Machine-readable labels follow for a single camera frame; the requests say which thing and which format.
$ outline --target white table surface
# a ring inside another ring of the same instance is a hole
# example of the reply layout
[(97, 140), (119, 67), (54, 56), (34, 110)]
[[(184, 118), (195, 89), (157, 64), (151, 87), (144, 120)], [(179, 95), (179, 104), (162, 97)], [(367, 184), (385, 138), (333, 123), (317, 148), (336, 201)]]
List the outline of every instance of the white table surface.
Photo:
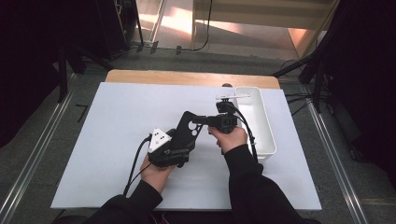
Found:
[[(154, 128), (176, 128), (184, 111), (214, 116), (216, 96), (234, 88), (101, 83), (67, 163), (51, 208), (100, 207), (122, 194), (139, 144)], [(276, 142), (264, 162), (273, 179), (299, 210), (320, 210), (316, 188), (282, 90), (261, 90)], [(138, 173), (149, 143), (142, 148)], [(170, 175), (161, 210), (228, 210), (229, 172), (216, 139), (203, 128), (190, 161)], [(138, 177), (132, 184), (132, 193)]]

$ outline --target person's left hand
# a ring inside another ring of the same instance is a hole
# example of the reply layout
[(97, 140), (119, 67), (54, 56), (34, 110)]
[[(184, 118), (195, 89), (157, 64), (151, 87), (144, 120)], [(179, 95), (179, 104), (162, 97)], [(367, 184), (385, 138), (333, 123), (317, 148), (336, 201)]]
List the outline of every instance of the person's left hand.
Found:
[[(140, 171), (145, 169), (149, 165), (149, 156), (146, 155), (143, 160), (142, 165), (140, 166)], [(154, 164), (151, 164), (148, 168), (146, 168), (142, 174), (141, 178), (152, 187), (154, 187), (160, 194), (163, 192), (165, 188), (166, 181), (168, 180), (168, 176), (175, 169), (176, 165), (169, 167), (157, 167)]]

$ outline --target black sleeve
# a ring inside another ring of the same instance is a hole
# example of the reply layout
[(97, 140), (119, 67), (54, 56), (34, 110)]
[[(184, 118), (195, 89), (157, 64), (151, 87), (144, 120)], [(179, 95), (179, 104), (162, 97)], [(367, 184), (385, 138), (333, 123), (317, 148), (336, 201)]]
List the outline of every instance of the black sleeve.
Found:
[(123, 195), (108, 200), (84, 224), (149, 223), (150, 212), (163, 200), (161, 194), (150, 184), (140, 180), (130, 198)]
[(305, 223), (279, 186), (262, 175), (262, 164), (253, 160), (248, 145), (236, 147), (224, 157), (230, 170), (235, 223)]

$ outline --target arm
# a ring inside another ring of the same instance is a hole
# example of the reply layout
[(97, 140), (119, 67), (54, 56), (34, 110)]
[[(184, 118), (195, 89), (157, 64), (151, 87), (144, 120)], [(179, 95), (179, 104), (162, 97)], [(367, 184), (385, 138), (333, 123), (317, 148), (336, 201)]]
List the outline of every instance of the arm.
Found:
[(248, 150), (245, 130), (232, 133), (209, 128), (218, 139), (230, 170), (229, 191), (236, 223), (305, 223), (285, 194), (271, 179), (262, 175), (262, 165)]
[(152, 164), (149, 165), (149, 159), (146, 156), (140, 167), (141, 180), (131, 197), (118, 195), (108, 200), (84, 224), (149, 223), (149, 214), (163, 200), (161, 193), (174, 168), (175, 166), (161, 169)]

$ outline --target gray carpet floor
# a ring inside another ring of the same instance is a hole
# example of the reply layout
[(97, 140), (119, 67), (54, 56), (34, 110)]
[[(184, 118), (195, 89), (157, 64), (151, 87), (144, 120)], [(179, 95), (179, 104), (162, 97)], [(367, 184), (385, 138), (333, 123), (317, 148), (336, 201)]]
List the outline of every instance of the gray carpet floor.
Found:
[[(284, 64), (284, 61), (277, 59), (188, 51), (183, 51), (177, 55), (176, 51), (172, 49), (156, 49), (153, 52), (148, 48), (144, 48), (140, 52), (133, 49), (109, 63), (118, 69), (245, 75), (268, 75), (287, 65)], [(96, 63), (87, 60), (86, 64), (87, 71), (84, 75), (77, 75), (78, 78), (71, 87), (70, 103), (51, 137), (46, 152), (35, 170), (35, 174), (10, 223), (51, 223), (61, 212), (60, 210), (50, 209), (50, 204), (87, 115), (83, 115), (83, 108), (76, 105), (91, 104), (100, 82), (105, 80), (107, 73), (106, 69)], [(297, 81), (299, 73), (300, 70), (296, 69), (279, 79), (281, 89), (285, 93), (303, 92), (301, 84)], [(8, 145), (0, 149), (1, 202), (7, 197), (10, 187), (19, 176), (23, 165), (35, 147), (37, 139), (50, 119), (50, 115), (57, 105), (58, 91), (58, 89), (54, 90), (24, 124), (17, 136)], [(304, 101), (290, 104), (290, 112), (296, 111), (303, 104)], [(346, 167), (348, 176), (359, 198), (363, 201), (363, 210), (369, 222), (395, 223), (396, 205), (394, 203), (373, 203), (368, 200), (396, 198), (395, 190), (388, 182), (386, 174), (374, 164), (360, 163), (351, 159), (347, 142), (342, 135), (337, 120), (326, 109), (325, 104), (321, 106), (323, 107), (322, 116), (329, 133), (340, 159)], [(303, 107), (293, 115), (293, 121), (323, 207), (322, 211), (300, 211), (300, 213), (304, 217), (316, 218), (323, 224), (354, 223), (308, 106)], [(76, 209), (67, 210), (64, 215), (88, 216), (92, 212), (94, 212), (92, 209)]]

